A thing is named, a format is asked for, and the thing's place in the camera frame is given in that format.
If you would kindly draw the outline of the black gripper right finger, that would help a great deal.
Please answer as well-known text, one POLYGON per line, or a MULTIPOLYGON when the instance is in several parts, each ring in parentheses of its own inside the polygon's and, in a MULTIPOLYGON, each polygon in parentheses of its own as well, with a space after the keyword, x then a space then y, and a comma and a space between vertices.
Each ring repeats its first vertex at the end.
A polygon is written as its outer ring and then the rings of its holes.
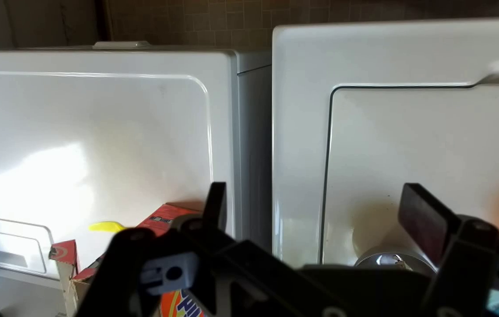
POLYGON ((429 257, 439 262, 460 218, 420 183, 402 186, 399 223, 429 257))

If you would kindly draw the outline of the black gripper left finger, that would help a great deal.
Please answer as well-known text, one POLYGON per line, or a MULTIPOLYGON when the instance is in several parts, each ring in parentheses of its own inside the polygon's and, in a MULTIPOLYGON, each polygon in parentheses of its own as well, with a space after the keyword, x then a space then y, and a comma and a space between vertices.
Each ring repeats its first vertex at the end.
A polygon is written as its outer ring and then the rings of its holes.
POLYGON ((228 218, 228 184, 224 181, 213 181, 210 184, 205 209, 203 223, 206 227, 224 228, 228 218))

